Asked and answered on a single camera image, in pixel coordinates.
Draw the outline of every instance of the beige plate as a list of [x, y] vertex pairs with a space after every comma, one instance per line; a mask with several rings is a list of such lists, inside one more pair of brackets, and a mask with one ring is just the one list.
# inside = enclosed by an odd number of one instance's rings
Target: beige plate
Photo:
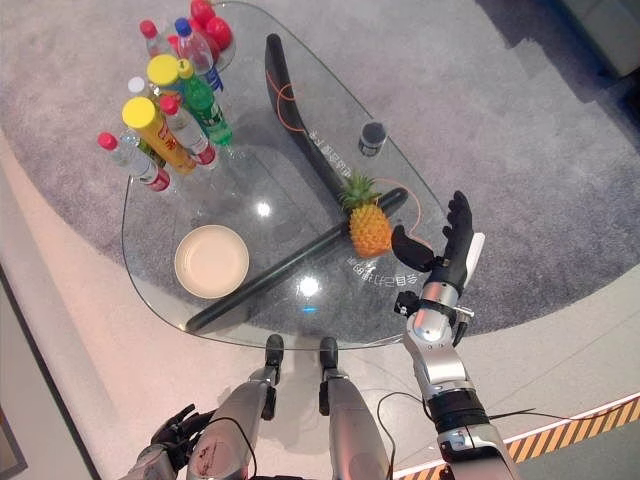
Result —
[[222, 225], [205, 225], [182, 239], [174, 261], [182, 286], [202, 298], [220, 298], [240, 286], [249, 270], [249, 251], [240, 236]]

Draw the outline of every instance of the red object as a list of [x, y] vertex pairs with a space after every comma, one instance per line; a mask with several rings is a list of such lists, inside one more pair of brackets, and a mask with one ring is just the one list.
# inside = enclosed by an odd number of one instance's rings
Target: red object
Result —
[[169, 35], [167, 37], [167, 41], [173, 48], [174, 52], [176, 52], [176, 55], [178, 55], [178, 43], [180, 42], [180, 38], [177, 35]]
[[229, 24], [220, 17], [214, 17], [207, 23], [206, 32], [213, 37], [221, 50], [231, 45], [233, 34]]
[[164, 168], [158, 168], [156, 179], [151, 183], [147, 183], [147, 186], [154, 192], [161, 192], [169, 186], [169, 183], [171, 183], [171, 180], [167, 171]]
[[193, 18], [189, 19], [189, 25], [191, 25], [191, 29], [193, 31], [198, 32], [207, 41], [207, 45], [209, 45], [209, 50], [211, 50], [211, 54], [213, 55], [213, 62], [214, 63], [217, 62], [218, 57], [220, 57], [220, 47], [218, 46], [217, 42]]
[[151, 20], [141, 21], [140, 31], [146, 38], [153, 38], [158, 34], [158, 30]]
[[169, 115], [175, 115], [178, 113], [178, 102], [174, 97], [169, 95], [163, 95], [160, 98], [160, 109]]
[[216, 16], [216, 12], [205, 0], [191, 0], [191, 16], [204, 28], [207, 22]]
[[98, 143], [105, 150], [115, 150], [118, 146], [118, 140], [116, 140], [116, 137], [111, 135], [109, 132], [102, 132], [98, 136]]
[[196, 160], [200, 165], [209, 165], [216, 158], [216, 151], [209, 145], [204, 151], [196, 155]]

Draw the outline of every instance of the black robotic glove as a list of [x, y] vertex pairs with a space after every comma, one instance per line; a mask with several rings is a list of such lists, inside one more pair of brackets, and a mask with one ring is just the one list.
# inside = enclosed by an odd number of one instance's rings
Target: black robotic glove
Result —
[[442, 229], [447, 237], [443, 257], [434, 257], [429, 247], [407, 237], [402, 225], [394, 229], [391, 246], [398, 260], [407, 266], [420, 272], [431, 271], [428, 282], [448, 283], [461, 296], [467, 279], [467, 256], [473, 240], [471, 209], [462, 192], [454, 193], [453, 200], [449, 202], [449, 210], [447, 220], [451, 226]]
[[178, 473], [189, 463], [193, 448], [200, 438], [200, 432], [211, 421], [215, 410], [207, 413], [195, 412], [191, 404], [169, 418], [151, 437], [150, 445], [161, 445], [167, 452], [173, 470]]

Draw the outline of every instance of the yellow bottle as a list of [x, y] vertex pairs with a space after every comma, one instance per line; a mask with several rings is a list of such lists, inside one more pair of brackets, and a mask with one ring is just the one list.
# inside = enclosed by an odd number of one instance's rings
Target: yellow bottle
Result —
[[164, 95], [174, 97], [178, 105], [184, 98], [184, 82], [178, 75], [178, 59], [173, 55], [156, 55], [147, 64], [147, 77]]
[[133, 97], [122, 107], [122, 120], [140, 136], [178, 173], [191, 173], [196, 162], [182, 148], [169, 131], [167, 121], [151, 100]]

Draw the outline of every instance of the wire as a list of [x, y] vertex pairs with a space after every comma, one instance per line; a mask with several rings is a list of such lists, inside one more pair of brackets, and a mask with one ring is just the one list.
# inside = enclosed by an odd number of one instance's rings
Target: wire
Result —
[[431, 250], [433, 250], [431, 248], [431, 245], [429, 244], [429, 242], [427, 242], [426, 240], [423, 240], [422, 238], [420, 238], [417, 235], [413, 234], [415, 229], [418, 228], [418, 225], [420, 225], [420, 222], [422, 221], [422, 205], [420, 205], [420, 200], [418, 200], [418, 196], [415, 193], [413, 193], [413, 190], [411, 190], [406, 185], [404, 185], [404, 184], [402, 184], [402, 183], [400, 183], [400, 182], [398, 182], [396, 180], [391, 180], [389, 178], [374, 178], [373, 181], [374, 182], [388, 183], [390, 185], [395, 185], [396, 187], [402, 187], [409, 193], [409, 195], [411, 195], [413, 200], [416, 202], [416, 206], [418, 207], [418, 217], [416, 218], [416, 222], [413, 224], [413, 227], [411, 227], [411, 230], [409, 230], [409, 234], [408, 234], [409, 238], [413, 238], [414, 240], [417, 240], [418, 242], [426, 245]]
[[525, 410], [517, 410], [515, 412], [500, 413], [498, 415], [490, 415], [488, 418], [489, 418], [489, 420], [497, 420], [499, 418], [510, 417], [512, 415], [537, 415], [538, 417], [548, 417], [548, 418], [556, 418], [558, 420], [573, 420], [573, 421], [577, 421], [577, 422], [583, 422], [585, 420], [591, 420], [593, 418], [606, 417], [611, 412], [616, 412], [616, 411], [620, 410], [621, 408], [624, 408], [625, 406], [627, 406], [629, 403], [633, 402], [634, 400], [635, 400], [635, 398], [629, 400], [628, 402], [621, 403], [617, 407], [609, 409], [606, 412], [599, 413], [597, 415], [588, 415], [588, 416], [582, 417], [582, 418], [562, 417], [560, 415], [552, 415], [551, 413], [532, 412], [532, 410], [535, 410], [535, 408], [527, 408]]
[[218, 417], [211, 420], [207, 424], [207, 426], [216, 422], [221, 422], [222, 420], [228, 420], [230, 422], [233, 422], [235, 426], [238, 427], [238, 430], [240, 430], [240, 434], [242, 435], [242, 438], [244, 438], [244, 441], [246, 442], [247, 447], [249, 448], [249, 452], [251, 452], [251, 459], [253, 460], [253, 475], [249, 477], [249, 480], [251, 480], [252, 478], [255, 478], [255, 476], [258, 474], [258, 462], [256, 460], [256, 452], [254, 452], [253, 447], [251, 446], [251, 442], [247, 437], [247, 434], [244, 433], [244, 430], [242, 429], [242, 426], [238, 423], [238, 421], [235, 418], [231, 418], [231, 417]]
[[285, 90], [286, 88], [291, 88], [291, 92], [293, 92], [293, 87], [291, 86], [291, 83], [287, 83], [286, 85], [284, 85], [282, 88], [278, 89], [278, 87], [276, 86], [275, 82], [273, 81], [273, 79], [271, 78], [271, 74], [269, 73], [269, 71], [267, 70], [267, 80], [269, 81], [269, 84], [271, 85], [271, 88], [273, 88], [276, 92], [276, 94], [278, 95], [278, 99], [276, 100], [276, 113], [278, 114], [278, 119], [280, 120], [280, 123], [284, 126], [284, 128], [286, 128], [287, 130], [291, 130], [292, 132], [306, 132], [306, 130], [304, 128], [295, 128], [292, 127], [291, 125], [289, 125], [287, 122], [285, 122], [284, 118], [282, 118], [282, 114], [280, 113], [280, 99], [284, 98], [285, 100], [289, 101], [289, 102], [295, 102], [296, 99], [295, 97], [291, 96], [288, 97], [287, 95], [285, 95], [283, 93], [283, 90]]
[[[407, 393], [407, 392], [392, 392], [392, 393], [388, 393], [387, 395], [385, 395], [384, 397], [382, 397], [378, 401], [378, 407], [376, 408], [376, 417], [378, 418], [378, 423], [380, 424], [380, 427], [382, 427], [382, 430], [384, 430], [384, 433], [387, 435], [387, 437], [389, 438], [389, 441], [391, 442], [391, 457], [389, 459], [389, 469], [387, 470], [387, 480], [392, 480], [393, 479], [393, 463], [394, 463], [395, 457], [396, 457], [396, 442], [393, 439], [393, 437], [391, 436], [391, 433], [389, 432], [389, 430], [387, 430], [387, 427], [385, 427], [384, 423], [382, 423], [382, 419], [380, 418], [380, 406], [382, 405], [382, 402], [384, 400], [386, 400], [389, 397], [392, 397], [393, 395], [404, 395], [405, 397], [412, 398], [416, 402], [421, 403], [425, 415], [427, 416], [427, 418], [429, 420], [431, 420], [433, 422], [433, 417], [431, 417], [431, 415], [429, 415], [429, 412], [427, 411], [427, 403], [424, 401], [424, 399], [421, 400], [418, 397], [416, 397], [415, 395], [412, 395], [410, 393]], [[635, 400], [635, 398], [632, 398], [631, 400], [629, 400], [627, 402], [621, 403], [620, 405], [616, 406], [615, 408], [608, 409], [606, 412], [599, 413], [597, 415], [589, 415], [589, 416], [583, 417], [583, 418], [571, 418], [571, 417], [563, 417], [563, 416], [560, 416], [560, 415], [552, 415], [550, 413], [532, 412], [532, 410], [534, 410], [534, 408], [527, 408], [527, 409], [524, 409], [524, 410], [517, 410], [515, 412], [500, 413], [498, 415], [490, 415], [488, 418], [490, 420], [497, 420], [497, 419], [500, 419], [500, 418], [510, 417], [512, 415], [537, 415], [539, 417], [548, 417], [548, 418], [556, 418], [556, 419], [559, 419], [559, 420], [573, 420], [573, 421], [582, 422], [582, 421], [585, 421], [585, 420], [592, 420], [594, 418], [606, 417], [610, 413], [615, 412], [617, 410], [620, 410], [621, 408], [624, 408], [626, 405], [628, 405], [629, 403], [633, 402], [634, 400]]]
[[385, 427], [384, 423], [382, 423], [382, 419], [380, 418], [380, 406], [382, 405], [382, 402], [384, 400], [386, 400], [389, 397], [392, 397], [393, 395], [404, 395], [405, 397], [409, 397], [409, 398], [414, 399], [418, 403], [422, 403], [423, 406], [424, 406], [424, 403], [423, 403], [422, 400], [420, 400], [415, 395], [412, 395], [412, 394], [407, 393], [407, 392], [391, 392], [391, 393], [386, 394], [380, 400], [378, 400], [378, 407], [376, 408], [376, 417], [378, 417], [378, 423], [382, 427], [382, 430], [384, 430], [384, 433], [387, 434], [387, 438], [389, 438], [389, 441], [391, 442], [391, 457], [389, 459], [389, 469], [387, 470], [387, 480], [392, 480], [392, 478], [393, 478], [393, 462], [394, 462], [394, 460], [396, 458], [396, 442], [393, 439], [393, 437], [391, 436], [391, 433], [389, 433], [389, 430], [387, 430], [387, 427]]

